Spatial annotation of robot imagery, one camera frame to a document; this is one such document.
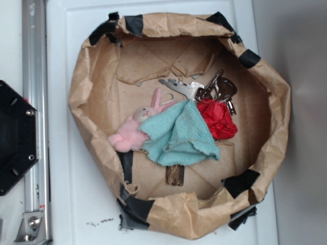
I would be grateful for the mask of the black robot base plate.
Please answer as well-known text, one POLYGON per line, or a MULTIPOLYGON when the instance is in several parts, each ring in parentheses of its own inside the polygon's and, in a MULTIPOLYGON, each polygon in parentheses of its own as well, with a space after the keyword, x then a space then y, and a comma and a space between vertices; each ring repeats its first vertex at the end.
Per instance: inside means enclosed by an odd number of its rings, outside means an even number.
POLYGON ((37 111, 1 80, 1 196, 37 161, 37 111))

